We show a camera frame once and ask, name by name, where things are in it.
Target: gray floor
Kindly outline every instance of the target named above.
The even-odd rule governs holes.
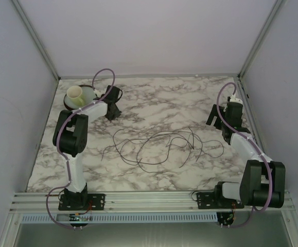
[[[239,212],[235,224],[246,220]],[[16,247],[287,247],[291,246],[281,212],[255,214],[239,229],[221,229],[215,223],[95,224],[83,231],[54,224],[23,224]]]

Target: yellow cup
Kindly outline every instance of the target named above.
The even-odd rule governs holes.
[[[84,95],[80,86],[69,87],[66,95],[77,106],[83,107],[85,105]]]

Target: floor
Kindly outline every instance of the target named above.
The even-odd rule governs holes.
[[[111,81],[98,80],[95,87],[105,92]],[[244,163],[223,141],[221,131],[205,125],[219,90],[230,81],[232,77],[116,79],[115,85],[124,92],[117,103],[121,116],[112,122],[102,117],[89,123],[83,153],[89,191],[199,190],[212,189],[219,181],[240,181]],[[64,159],[53,146],[52,135],[59,113],[65,109],[66,90],[82,84],[91,84],[91,80],[60,81],[28,192],[49,191],[66,184]],[[227,91],[222,102],[232,87]],[[163,132],[165,135],[152,138],[140,152],[145,140],[125,142],[127,138],[149,138],[173,130],[182,132]],[[120,157],[113,146],[114,134],[114,141],[122,142],[117,146],[119,152],[133,162],[127,164]],[[168,159],[153,165],[166,159],[169,148]]]

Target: marble pattern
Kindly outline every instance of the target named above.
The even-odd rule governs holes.
[[[95,83],[98,90],[105,91],[111,79]],[[200,190],[212,189],[218,181],[239,181],[244,163],[235,150],[227,145],[221,131],[205,125],[208,115],[221,87],[233,81],[231,77],[186,77],[186,78],[128,78],[116,79],[116,86],[124,92],[118,107],[121,116],[110,122],[102,117],[89,123],[87,147],[83,153],[83,170],[89,191],[134,191],[134,190]],[[28,192],[44,192],[66,183],[64,159],[52,144],[52,135],[57,118],[64,109],[63,97],[71,85],[91,84],[91,80],[62,80],[54,99]],[[228,93],[223,94],[226,100]],[[112,136],[120,130],[117,143],[126,138],[150,137],[159,131],[182,129],[198,135],[201,144],[189,133],[182,135],[194,142],[195,149],[189,156],[185,140],[173,142],[168,160],[160,165],[128,165],[122,161],[113,145]],[[159,162],[167,155],[168,136],[148,142],[139,157],[142,162]],[[139,145],[127,143],[122,153],[132,160]]]

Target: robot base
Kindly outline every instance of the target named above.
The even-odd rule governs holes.
[[[105,194],[88,193],[87,185],[82,192],[71,192],[68,189],[64,189],[63,192],[58,207],[59,211],[104,210]]]

